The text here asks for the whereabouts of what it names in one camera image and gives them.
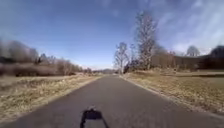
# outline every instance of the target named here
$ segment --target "blue sky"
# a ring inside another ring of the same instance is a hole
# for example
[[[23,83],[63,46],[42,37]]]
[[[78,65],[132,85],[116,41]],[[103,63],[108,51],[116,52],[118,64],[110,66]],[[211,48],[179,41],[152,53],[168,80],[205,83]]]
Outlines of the blue sky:
[[[0,0],[0,37],[84,67],[111,68],[115,46],[134,42],[136,13],[158,22],[158,43],[208,53],[224,44],[223,0]]]

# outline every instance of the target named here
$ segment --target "road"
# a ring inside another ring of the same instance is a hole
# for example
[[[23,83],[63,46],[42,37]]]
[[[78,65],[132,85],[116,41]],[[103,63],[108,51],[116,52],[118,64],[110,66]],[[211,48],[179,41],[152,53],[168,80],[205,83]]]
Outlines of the road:
[[[79,128],[89,106],[102,113],[109,128],[224,128],[223,119],[191,111],[117,76],[94,81],[4,127]],[[87,120],[85,128],[104,127],[100,121]]]

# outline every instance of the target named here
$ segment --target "brown grass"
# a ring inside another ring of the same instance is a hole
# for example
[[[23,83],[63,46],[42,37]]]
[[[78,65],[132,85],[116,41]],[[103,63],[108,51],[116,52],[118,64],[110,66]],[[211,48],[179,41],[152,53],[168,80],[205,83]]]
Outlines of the brown grass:
[[[12,121],[99,76],[6,77],[0,79],[0,123]]]
[[[223,72],[155,73],[138,72],[126,75],[140,85],[174,96],[191,105],[224,114]]]

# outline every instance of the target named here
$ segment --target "cloud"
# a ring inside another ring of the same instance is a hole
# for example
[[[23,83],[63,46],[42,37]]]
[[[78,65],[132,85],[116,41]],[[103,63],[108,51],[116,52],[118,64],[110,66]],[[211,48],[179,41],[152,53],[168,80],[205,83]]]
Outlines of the cloud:
[[[172,50],[186,52],[190,45],[207,54],[224,45],[224,1],[222,0],[154,1],[152,11],[158,19],[158,38]]]

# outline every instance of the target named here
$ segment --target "field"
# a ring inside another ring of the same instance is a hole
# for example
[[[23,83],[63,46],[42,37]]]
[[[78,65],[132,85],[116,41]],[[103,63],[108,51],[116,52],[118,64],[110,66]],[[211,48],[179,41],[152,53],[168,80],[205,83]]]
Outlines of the field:
[[[10,122],[99,76],[0,78],[0,124]]]
[[[124,76],[143,87],[153,89],[187,104],[224,114],[223,72],[135,72]]]

